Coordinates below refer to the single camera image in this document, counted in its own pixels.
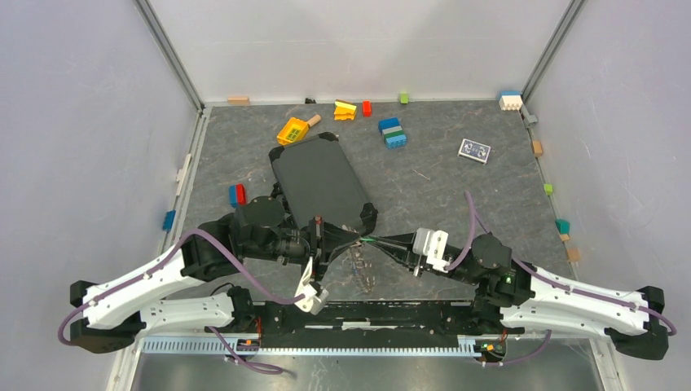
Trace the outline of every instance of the white wall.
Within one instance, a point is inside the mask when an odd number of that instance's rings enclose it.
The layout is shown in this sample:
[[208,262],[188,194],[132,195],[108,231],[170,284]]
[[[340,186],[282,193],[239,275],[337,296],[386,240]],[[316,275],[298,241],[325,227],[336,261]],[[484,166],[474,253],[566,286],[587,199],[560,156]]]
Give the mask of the white wall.
[[155,256],[196,119],[131,1],[0,2],[0,389],[97,390],[69,284]]
[[569,0],[151,0],[206,102],[494,98]]
[[588,2],[528,107],[583,279],[663,288],[680,329],[662,362],[623,358],[633,390],[689,389],[691,2]]

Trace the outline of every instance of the white bracket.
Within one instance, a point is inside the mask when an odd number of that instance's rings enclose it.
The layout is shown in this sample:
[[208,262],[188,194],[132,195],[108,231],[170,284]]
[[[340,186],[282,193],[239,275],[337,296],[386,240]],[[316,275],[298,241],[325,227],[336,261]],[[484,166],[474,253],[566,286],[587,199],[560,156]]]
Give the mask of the white bracket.
[[447,248],[449,234],[444,231],[432,231],[427,228],[418,228],[415,235],[415,242],[412,251],[415,254],[423,255],[425,262],[432,266],[432,269],[448,273],[444,268],[451,263],[442,257]]
[[500,313],[504,316],[501,323],[504,326],[534,330],[552,329],[599,337],[605,337],[605,327],[612,327],[629,336],[646,332],[643,326],[649,321],[649,316],[645,312],[586,297],[573,290],[577,288],[647,308],[648,302],[643,299],[640,292],[614,291],[580,283],[554,275],[541,267],[537,268],[537,273],[567,285],[570,289],[566,291],[555,288],[550,283],[532,278],[530,290],[535,292],[535,297],[518,306],[501,308]]
[[146,328],[142,338],[161,332],[192,332],[206,326],[223,327],[233,321],[233,300],[226,293],[196,299],[154,301],[139,310]]
[[187,176],[187,171],[190,168],[190,161],[192,159],[192,154],[188,153],[185,156],[185,163],[183,167],[178,170],[178,175],[175,176],[175,181],[178,183],[178,190],[175,192],[176,196],[179,196],[183,192],[183,184],[185,183],[185,177]]
[[328,291],[325,288],[321,289],[321,293],[317,292],[315,287],[312,286],[312,257],[307,262],[305,266],[305,271],[302,273],[300,278],[300,284],[297,285],[297,290],[295,291],[295,296],[303,294],[305,298],[296,302],[297,308],[304,312],[309,312],[317,315],[322,308],[326,305],[326,298],[328,297]]

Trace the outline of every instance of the lego brick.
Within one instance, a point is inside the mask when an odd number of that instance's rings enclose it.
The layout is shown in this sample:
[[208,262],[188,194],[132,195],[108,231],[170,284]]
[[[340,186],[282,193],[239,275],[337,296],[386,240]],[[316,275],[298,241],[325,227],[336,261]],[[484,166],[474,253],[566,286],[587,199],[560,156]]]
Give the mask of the lego brick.
[[404,145],[407,144],[407,137],[405,134],[402,134],[400,136],[392,137],[392,138],[387,138],[385,140],[386,142],[386,147],[389,149],[394,149],[398,147],[403,147]]
[[464,138],[458,149],[458,156],[467,157],[471,160],[486,164],[487,159],[490,157],[491,149],[489,145],[476,143],[473,140]]
[[249,104],[249,97],[248,96],[229,96],[228,97],[228,103],[234,104],[234,105],[247,105]]
[[386,120],[381,120],[379,121],[379,133],[381,133],[382,130],[388,129],[388,128],[393,128],[394,126],[400,126],[401,123],[398,122],[398,118],[388,118]]
[[500,91],[499,92],[499,99],[501,99],[502,96],[521,96],[521,91],[515,91],[515,90],[506,90],[506,91]]
[[231,206],[233,208],[247,204],[247,193],[242,183],[228,187],[228,195],[230,196]]
[[334,103],[336,104],[337,108],[347,108],[347,109],[353,110],[353,111],[355,111],[355,109],[357,109],[357,106],[355,106],[351,102],[346,102],[345,100],[336,99],[336,102],[334,102]]
[[175,211],[170,210],[165,214],[165,219],[163,219],[163,231],[170,232],[173,229],[173,222],[175,221]]
[[389,133],[394,133],[394,132],[400,132],[400,131],[402,131],[402,130],[403,130],[402,127],[400,127],[400,126],[394,126],[393,128],[388,128],[388,129],[382,130],[381,133],[382,133],[382,134],[389,134]]
[[398,132],[389,132],[389,133],[384,134],[384,139],[388,139],[388,138],[392,138],[392,137],[398,137],[402,134],[405,134],[405,133],[403,133],[402,130],[399,130]]
[[364,116],[371,116],[372,115],[372,103],[368,100],[363,101],[363,115]]
[[354,120],[355,114],[337,114],[333,116],[334,121]]
[[355,114],[357,110],[351,109],[351,108],[340,108],[336,106],[336,109],[333,111],[333,115],[340,115],[340,114]]
[[521,110],[523,100],[520,95],[502,95],[499,99],[499,107],[502,110]]
[[557,224],[557,229],[560,235],[568,234],[571,228],[571,224],[563,218],[558,218],[555,223]]
[[542,156],[542,143],[540,141],[533,141],[533,155],[535,157]]
[[581,253],[577,248],[568,248],[566,250],[566,256],[569,258],[569,262],[577,262],[581,259]]

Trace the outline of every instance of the gray floor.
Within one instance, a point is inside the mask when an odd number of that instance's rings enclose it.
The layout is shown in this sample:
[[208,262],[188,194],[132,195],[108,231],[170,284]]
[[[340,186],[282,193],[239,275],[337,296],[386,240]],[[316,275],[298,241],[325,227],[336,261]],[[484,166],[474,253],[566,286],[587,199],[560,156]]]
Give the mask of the gray floor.
[[[463,197],[463,190],[468,190],[495,235],[512,247],[521,259],[560,275],[571,276],[565,261],[566,250],[554,225],[554,212],[544,194],[530,140],[517,112],[502,112],[498,104],[491,101],[408,105],[374,103],[372,117],[364,118],[358,114],[355,121],[334,121],[332,112],[332,104],[214,108],[196,171],[185,229],[231,212],[228,187],[232,184],[243,183],[249,199],[268,195],[275,179],[267,153],[278,145],[275,136],[291,116],[307,119],[318,113],[323,120],[309,134],[329,131],[339,135],[345,154],[379,210],[374,235],[407,233],[423,226],[447,231],[449,243],[461,247],[468,234],[469,211]],[[408,145],[390,151],[386,149],[376,124],[392,116],[401,121]],[[456,155],[463,138],[492,147],[487,165]],[[330,299],[473,297],[474,287],[430,274],[415,278],[372,248],[365,247],[364,256],[371,264],[367,276],[375,281],[371,291],[363,288],[353,274],[352,261],[344,255],[332,263],[323,281],[331,293]],[[246,265],[275,293],[285,297],[294,294],[299,279],[298,266],[254,260],[247,261]],[[178,297],[205,296],[226,281],[241,283],[250,288],[254,300],[264,300],[240,275],[182,292]],[[235,368],[226,371],[222,362],[214,360],[188,356],[146,357],[140,367],[139,379],[141,384],[148,386],[142,389],[190,389],[172,385],[154,387],[154,383],[164,384],[158,376],[166,372],[174,373],[170,379],[178,379],[180,384],[193,384],[184,379],[209,379],[207,385],[214,384],[214,381],[218,384],[234,381],[237,386],[240,386],[238,382],[243,382],[243,388],[252,389],[247,382],[257,379],[254,374],[240,373]],[[285,364],[287,359],[271,360]],[[261,385],[253,383],[253,387],[362,389],[362,385],[356,387],[344,383],[348,377],[344,375],[358,373],[357,376],[361,376],[360,371],[367,371],[368,374],[362,378],[372,379],[368,384],[378,384],[383,389],[444,389],[445,384],[457,387],[468,382],[482,384],[484,388],[490,384],[515,386],[521,381],[531,384],[525,389],[539,389],[539,384],[543,383],[548,384],[545,389],[596,388],[595,385],[589,386],[596,384],[596,376],[592,371],[592,352],[586,345],[579,349],[552,346],[539,360],[523,363],[511,370],[505,368],[507,370],[497,377],[476,368],[467,373],[455,371],[454,360],[441,358],[369,358],[345,360],[338,366],[328,364],[329,360],[334,361],[331,358],[287,360],[295,363],[288,366],[297,371],[294,376],[261,380]],[[410,376],[411,369],[417,369],[416,376]],[[412,383],[396,385],[403,381],[401,379],[407,379],[406,376],[411,377]],[[573,381],[556,386],[553,381],[563,376]],[[391,381],[381,383],[387,378]],[[197,384],[195,389],[200,389],[200,386]],[[217,388],[209,385],[207,389]]]

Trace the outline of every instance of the wooden block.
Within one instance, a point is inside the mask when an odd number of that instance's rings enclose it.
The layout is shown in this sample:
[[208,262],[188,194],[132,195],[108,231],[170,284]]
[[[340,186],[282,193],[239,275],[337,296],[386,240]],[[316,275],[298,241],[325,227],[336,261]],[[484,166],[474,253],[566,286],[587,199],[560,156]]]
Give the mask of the wooden block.
[[228,103],[236,105],[246,105],[249,104],[248,96],[229,96]]
[[319,114],[315,114],[315,116],[307,120],[307,125],[309,125],[311,128],[312,126],[317,125],[321,120],[322,117]]
[[581,253],[577,248],[568,248],[566,250],[566,255],[569,257],[569,262],[577,262],[581,259]]
[[540,141],[533,142],[533,155],[535,155],[535,157],[542,156],[542,143]]

